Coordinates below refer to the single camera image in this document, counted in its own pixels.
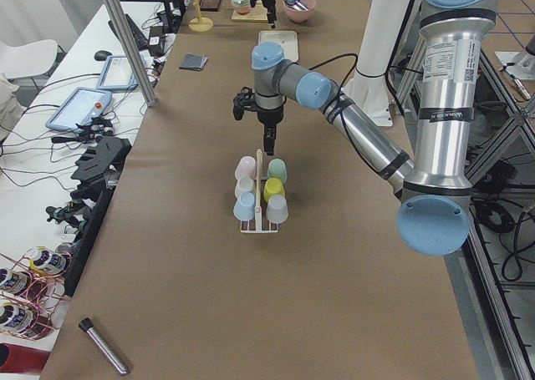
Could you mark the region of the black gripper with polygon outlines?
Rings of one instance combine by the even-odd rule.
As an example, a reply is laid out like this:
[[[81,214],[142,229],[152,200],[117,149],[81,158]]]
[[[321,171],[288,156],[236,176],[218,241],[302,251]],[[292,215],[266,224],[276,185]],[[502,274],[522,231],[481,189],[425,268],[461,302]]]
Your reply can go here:
[[[267,9],[267,18],[271,29],[276,27],[276,0],[262,0],[262,5]]]
[[[283,106],[276,109],[259,109],[257,118],[263,124],[263,147],[267,155],[274,155],[277,125],[283,120]]]

